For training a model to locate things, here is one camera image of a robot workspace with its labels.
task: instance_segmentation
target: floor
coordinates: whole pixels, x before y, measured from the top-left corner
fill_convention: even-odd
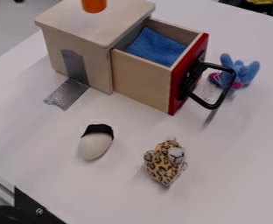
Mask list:
[[[60,0],[0,0],[0,55],[30,37],[39,28],[33,19]]]

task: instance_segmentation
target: red drawer front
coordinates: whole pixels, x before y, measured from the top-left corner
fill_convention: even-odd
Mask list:
[[[207,50],[208,34],[203,33],[198,39],[196,44],[190,49],[185,57],[175,66],[171,72],[171,90],[168,114],[173,116],[183,106],[186,100],[179,99],[179,89],[181,79],[186,75],[189,69],[192,68],[193,63],[201,55],[202,52]]]

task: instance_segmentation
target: leopard print toy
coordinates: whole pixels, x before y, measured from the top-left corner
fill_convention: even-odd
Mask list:
[[[174,137],[147,151],[143,159],[150,176],[165,186],[172,184],[187,168],[185,149]]]

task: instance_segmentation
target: white stuffed toy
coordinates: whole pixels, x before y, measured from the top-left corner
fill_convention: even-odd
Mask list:
[[[102,156],[114,140],[114,131],[106,124],[90,124],[79,142],[79,153],[91,160]]]

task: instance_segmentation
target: orange object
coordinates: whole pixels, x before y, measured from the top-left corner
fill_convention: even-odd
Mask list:
[[[107,7],[107,0],[81,0],[82,8],[90,13],[103,11]]]

